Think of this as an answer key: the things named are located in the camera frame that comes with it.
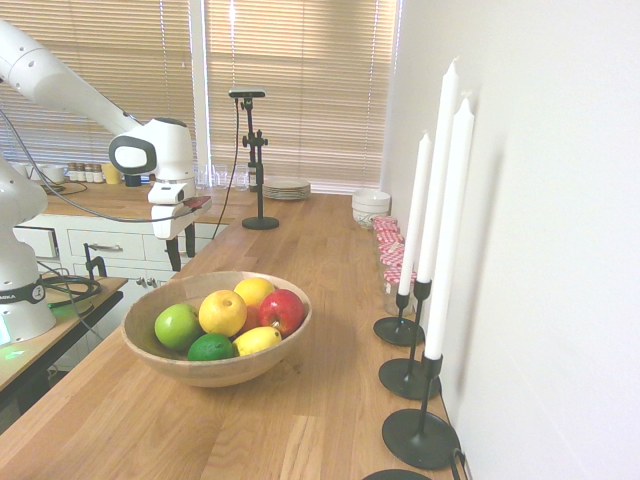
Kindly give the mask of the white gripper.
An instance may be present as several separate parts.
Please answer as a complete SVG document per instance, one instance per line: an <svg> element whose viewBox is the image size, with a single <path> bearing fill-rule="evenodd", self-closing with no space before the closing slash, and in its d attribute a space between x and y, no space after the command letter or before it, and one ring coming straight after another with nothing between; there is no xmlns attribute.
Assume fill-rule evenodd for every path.
<svg viewBox="0 0 640 480"><path fill-rule="evenodd" d="M153 231L157 238L166 240L166 252L174 272L180 272L182 268L179 239L176 236L184 229L186 254L189 258L196 255L195 224L192 223L196 214L184 203L195 196L193 180L178 183L156 181L148 194L152 204Z"/></svg>

